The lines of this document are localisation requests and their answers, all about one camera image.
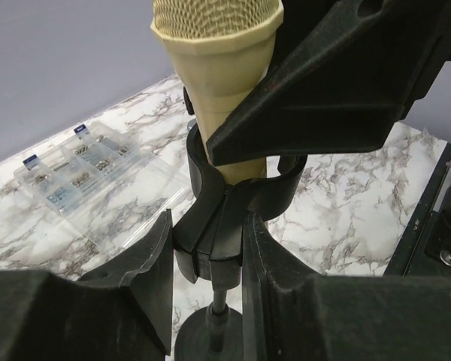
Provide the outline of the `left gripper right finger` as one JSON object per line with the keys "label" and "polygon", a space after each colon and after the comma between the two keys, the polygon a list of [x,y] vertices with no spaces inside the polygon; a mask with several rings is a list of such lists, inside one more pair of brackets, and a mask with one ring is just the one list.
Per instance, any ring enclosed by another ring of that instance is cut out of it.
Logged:
{"label": "left gripper right finger", "polygon": [[451,278],[325,276],[243,227],[247,360],[451,360]]}

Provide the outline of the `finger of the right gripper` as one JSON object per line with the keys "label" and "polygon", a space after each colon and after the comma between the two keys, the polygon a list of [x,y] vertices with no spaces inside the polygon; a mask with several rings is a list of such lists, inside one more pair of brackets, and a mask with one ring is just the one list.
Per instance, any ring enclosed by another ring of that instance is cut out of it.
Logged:
{"label": "finger of the right gripper", "polygon": [[271,69],[207,141],[214,165],[377,150],[451,54],[451,1],[287,1],[284,11]]}

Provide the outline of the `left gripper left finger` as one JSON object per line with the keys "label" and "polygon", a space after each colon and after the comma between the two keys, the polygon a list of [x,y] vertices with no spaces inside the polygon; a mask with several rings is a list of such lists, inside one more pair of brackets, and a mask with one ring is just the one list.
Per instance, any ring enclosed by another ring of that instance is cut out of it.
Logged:
{"label": "left gripper left finger", "polygon": [[171,352],[172,216],[76,281],[0,271],[0,360],[163,360]]}

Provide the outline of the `black round-base clip stand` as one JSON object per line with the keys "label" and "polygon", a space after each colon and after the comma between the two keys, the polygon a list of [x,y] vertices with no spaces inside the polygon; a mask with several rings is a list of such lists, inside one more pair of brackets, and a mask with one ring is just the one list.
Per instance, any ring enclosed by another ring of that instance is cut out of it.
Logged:
{"label": "black round-base clip stand", "polygon": [[306,156],[282,156],[278,176],[227,183],[206,157],[198,125],[186,139],[195,202],[173,230],[178,267],[190,283],[212,283],[213,301],[188,317],[174,346],[176,360],[241,360],[243,318],[227,305],[227,292],[241,277],[243,221],[248,212],[264,221],[292,203]]}

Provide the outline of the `yellow microphone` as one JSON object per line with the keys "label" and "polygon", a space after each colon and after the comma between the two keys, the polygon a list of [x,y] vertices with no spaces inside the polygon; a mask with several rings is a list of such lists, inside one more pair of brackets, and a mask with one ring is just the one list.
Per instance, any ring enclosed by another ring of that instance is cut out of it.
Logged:
{"label": "yellow microphone", "polygon": [[280,1],[153,2],[151,29],[185,86],[203,142],[265,76],[283,12]]}

